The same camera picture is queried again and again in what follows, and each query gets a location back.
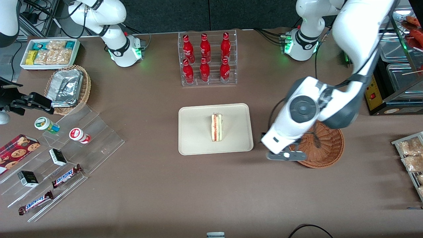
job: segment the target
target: sandwich slice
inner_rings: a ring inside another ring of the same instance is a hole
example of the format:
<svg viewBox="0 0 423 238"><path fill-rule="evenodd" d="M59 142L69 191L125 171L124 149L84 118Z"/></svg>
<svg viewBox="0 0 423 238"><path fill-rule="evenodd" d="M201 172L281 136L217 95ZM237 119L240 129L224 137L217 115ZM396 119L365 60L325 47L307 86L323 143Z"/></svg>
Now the sandwich slice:
<svg viewBox="0 0 423 238"><path fill-rule="evenodd" d="M211 140L221 141L222 140L222 115L213 114L211 116Z"/></svg>

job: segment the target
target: white tray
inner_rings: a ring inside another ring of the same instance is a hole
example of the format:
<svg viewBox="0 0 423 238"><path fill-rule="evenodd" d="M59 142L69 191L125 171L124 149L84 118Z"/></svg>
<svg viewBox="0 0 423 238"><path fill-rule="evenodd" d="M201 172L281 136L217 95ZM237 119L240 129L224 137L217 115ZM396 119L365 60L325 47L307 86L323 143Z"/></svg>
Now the white tray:
<svg viewBox="0 0 423 238"><path fill-rule="evenodd" d="M223 139L219 142L212 142L213 113L223 116ZM181 155L250 151L254 144L247 104L181 108L178 140Z"/></svg>
<svg viewBox="0 0 423 238"><path fill-rule="evenodd" d="M72 54L71 54L71 58L69 60L68 64L52 64L52 65L39 65L39 64L34 64L34 65L26 65L25 61L26 58L28 57L28 52L32 49L32 46L35 43L40 43L40 42L49 42L51 40L58 40L58 41L68 41L68 42L75 42L74 48L72 49ZM21 64L20 66L23 69L26 70L49 70L49 69L62 69L64 67L67 66L71 66L74 64L75 62L75 58L77 57L77 53L78 53L78 49L80 46L80 42L77 39L71 39L71 38L46 38L46 39L35 39L35 40L30 40L28 42L27 48L25 49L25 53L22 57L21 60Z"/></svg>

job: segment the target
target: small black box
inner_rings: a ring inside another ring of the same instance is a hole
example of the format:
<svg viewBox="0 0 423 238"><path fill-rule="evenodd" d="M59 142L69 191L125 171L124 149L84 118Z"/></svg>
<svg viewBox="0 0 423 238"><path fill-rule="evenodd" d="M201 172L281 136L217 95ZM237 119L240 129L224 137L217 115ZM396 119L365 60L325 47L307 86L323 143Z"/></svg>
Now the small black box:
<svg viewBox="0 0 423 238"><path fill-rule="evenodd" d="M23 186L35 187L38 185L37 178L35 177L35 174L31 171L21 170L18 173L18 177L21 180Z"/></svg>
<svg viewBox="0 0 423 238"><path fill-rule="evenodd" d="M52 158L54 164L57 164L59 166L65 166L66 165L67 161L66 161L65 157L63 156L63 153L60 150L51 149L49 151L49 153L50 153L50 157Z"/></svg>

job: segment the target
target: cookie box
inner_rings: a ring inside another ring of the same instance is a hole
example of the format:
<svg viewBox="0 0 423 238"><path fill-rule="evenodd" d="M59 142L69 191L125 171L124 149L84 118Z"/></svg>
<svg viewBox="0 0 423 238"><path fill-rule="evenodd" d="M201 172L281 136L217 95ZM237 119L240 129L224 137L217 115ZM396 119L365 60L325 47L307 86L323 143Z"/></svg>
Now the cookie box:
<svg viewBox="0 0 423 238"><path fill-rule="evenodd" d="M37 64L28 65L28 64L26 64L26 59L28 57L28 53L29 53L30 50L33 49L34 44L42 43L42 42L49 42L51 40L75 42L75 44L73 45L73 48L72 48L72 54L71 54L71 58L70 58L68 64L54 64L54 65L37 65ZM20 66L23 69L26 69L26 70L53 70L53 69L62 69L64 67L71 66L75 62L75 58L77 57L79 46L80 46L80 42L77 39L71 39L71 38L44 38L44 39L30 40L28 42L26 49L25 49L25 53L22 57Z"/></svg>
<svg viewBox="0 0 423 238"><path fill-rule="evenodd" d="M19 135L0 148L0 175L40 147L40 143L29 136Z"/></svg>

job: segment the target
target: yellow panel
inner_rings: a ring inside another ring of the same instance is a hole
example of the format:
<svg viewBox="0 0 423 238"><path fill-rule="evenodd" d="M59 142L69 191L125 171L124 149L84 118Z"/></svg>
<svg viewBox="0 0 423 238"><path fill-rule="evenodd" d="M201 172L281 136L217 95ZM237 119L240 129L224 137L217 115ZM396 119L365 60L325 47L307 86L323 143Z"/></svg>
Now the yellow panel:
<svg viewBox="0 0 423 238"><path fill-rule="evenodd" d="M366 89L364 95L366 96L367 105L369 105L370 110L375 109L377 106L382 104L382 97L377 87L376 80L374 76L371 76L371 82L369 87Z"/></svg>

